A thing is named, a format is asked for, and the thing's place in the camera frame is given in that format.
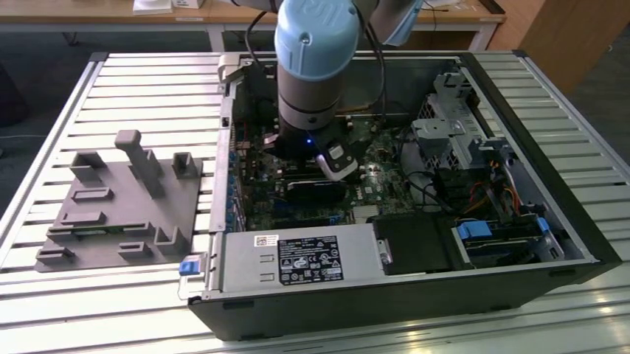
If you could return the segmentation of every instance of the gray plastic holder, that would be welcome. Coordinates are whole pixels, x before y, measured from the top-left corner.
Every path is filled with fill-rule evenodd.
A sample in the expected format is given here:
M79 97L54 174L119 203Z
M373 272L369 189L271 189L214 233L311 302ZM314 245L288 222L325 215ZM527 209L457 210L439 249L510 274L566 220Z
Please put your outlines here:
M131 163L106 163L98 152L75 156L39 272L178 263L190 253L202 160L190 153L158 160L138 131L119 131L115 145Z

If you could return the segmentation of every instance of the motherboard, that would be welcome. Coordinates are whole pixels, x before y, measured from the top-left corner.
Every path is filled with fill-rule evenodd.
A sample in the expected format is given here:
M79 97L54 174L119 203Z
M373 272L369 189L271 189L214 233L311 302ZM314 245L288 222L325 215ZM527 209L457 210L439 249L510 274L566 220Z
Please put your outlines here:
M263 127L238 132L248 231L365 223L373 216L414 210L395 153L401 129L381 128L371 115L338 120L361 156L358 171L338 182L326 179L314 160L266 153Z

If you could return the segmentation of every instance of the cardboard box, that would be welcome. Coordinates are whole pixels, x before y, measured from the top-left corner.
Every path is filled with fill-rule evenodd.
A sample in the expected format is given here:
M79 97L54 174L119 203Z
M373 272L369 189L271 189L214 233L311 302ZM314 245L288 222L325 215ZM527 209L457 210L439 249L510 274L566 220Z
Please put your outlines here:
M187 9L198 9L204 3L204 0L174 0L175 7L184 7Z

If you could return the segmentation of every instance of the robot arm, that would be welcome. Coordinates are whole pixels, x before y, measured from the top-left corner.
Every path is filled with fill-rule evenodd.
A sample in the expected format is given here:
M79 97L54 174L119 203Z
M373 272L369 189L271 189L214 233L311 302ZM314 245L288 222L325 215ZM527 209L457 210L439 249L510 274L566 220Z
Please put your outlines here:
M327 178L338 181L358 161L333 124L343 88L343 71L369 24L375 40L407 41L422 0L224 0L278 13L279 133L266 143L282 159L315 156Z

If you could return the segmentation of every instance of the table leg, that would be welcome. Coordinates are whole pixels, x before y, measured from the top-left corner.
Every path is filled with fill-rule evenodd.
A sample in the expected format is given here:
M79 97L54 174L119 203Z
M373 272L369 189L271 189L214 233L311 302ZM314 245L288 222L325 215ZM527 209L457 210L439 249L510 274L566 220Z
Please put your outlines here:
M222 24L208 25L210 46L214 52L226 52L226 43L223 42L224 27Z
M486 50L490 43L490 39L493 39L493 34L494 34L495 29L497 29L495 23L482 25L482 28L474 35L471 46L469 47L469 50L471 52L481 52L482 50Z

